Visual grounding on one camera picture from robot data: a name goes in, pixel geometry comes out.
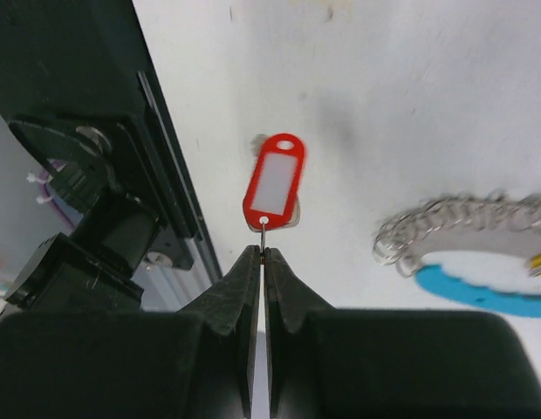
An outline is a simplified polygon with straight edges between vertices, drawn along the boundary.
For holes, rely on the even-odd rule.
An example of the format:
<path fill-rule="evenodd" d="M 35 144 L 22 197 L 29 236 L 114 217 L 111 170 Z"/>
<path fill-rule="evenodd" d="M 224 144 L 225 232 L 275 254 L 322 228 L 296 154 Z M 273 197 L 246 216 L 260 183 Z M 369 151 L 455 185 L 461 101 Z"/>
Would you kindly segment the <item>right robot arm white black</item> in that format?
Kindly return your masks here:
<path fill-rule="evenodd" d="M 144 312 L 131 277 L 157 230 L 107 193 L 40 244 L 0 316 L 0 418 L 249 418 L 259 310 L 273 418 L 541 418 L 503 319 L 339 309 L 262 245 L 180 311 Z"/>

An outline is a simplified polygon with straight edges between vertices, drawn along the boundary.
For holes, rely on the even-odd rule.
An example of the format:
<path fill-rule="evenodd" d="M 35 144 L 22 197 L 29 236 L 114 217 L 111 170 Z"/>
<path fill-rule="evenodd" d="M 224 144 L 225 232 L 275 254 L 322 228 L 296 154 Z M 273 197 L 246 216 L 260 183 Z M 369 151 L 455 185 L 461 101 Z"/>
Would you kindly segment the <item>large keyring blue handle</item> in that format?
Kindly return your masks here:
<path fill-rule="evenodd" d="M 442 195 L 389 217 L 373 256 L 436 297 L 541 319 L 541 195 Z"/>

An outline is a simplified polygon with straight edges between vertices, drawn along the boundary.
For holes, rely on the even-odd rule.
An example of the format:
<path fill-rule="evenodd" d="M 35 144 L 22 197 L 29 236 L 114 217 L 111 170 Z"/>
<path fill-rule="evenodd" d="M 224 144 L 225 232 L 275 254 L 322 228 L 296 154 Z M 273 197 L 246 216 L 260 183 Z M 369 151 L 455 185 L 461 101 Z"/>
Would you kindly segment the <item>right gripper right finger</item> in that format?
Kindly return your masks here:
<path fill-rule="evenodd" d="M 268 249 L 274 418 L 533 418 L 537 377 L 512 328 L 473 311 L 340 309 Z"/>

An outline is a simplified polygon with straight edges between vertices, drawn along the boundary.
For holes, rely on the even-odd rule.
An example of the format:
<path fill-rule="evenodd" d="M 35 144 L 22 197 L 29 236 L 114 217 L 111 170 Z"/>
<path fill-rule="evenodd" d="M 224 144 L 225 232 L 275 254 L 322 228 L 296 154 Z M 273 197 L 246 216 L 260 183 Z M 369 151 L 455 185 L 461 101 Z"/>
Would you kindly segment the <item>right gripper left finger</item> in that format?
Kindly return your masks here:
<path fill-rule="evenodd" d="M 0 418 L 247 418 L 260 249 L 175 313 L 0 319 Z"/>

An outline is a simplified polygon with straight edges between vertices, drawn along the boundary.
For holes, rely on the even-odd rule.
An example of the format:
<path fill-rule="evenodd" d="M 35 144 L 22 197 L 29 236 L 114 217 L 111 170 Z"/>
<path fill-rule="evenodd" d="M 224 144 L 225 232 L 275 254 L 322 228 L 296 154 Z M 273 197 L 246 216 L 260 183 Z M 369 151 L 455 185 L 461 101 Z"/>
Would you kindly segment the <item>red tag key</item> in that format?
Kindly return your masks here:
<path fill-rule="evenodd" d="M 260 235 L 260 251 L 265 251 L 268 232 L 299 223 L 305 157 L 305 144 L 294 134 L 274 134 L 259 145 L 242 209 L 250 230 Z"/>

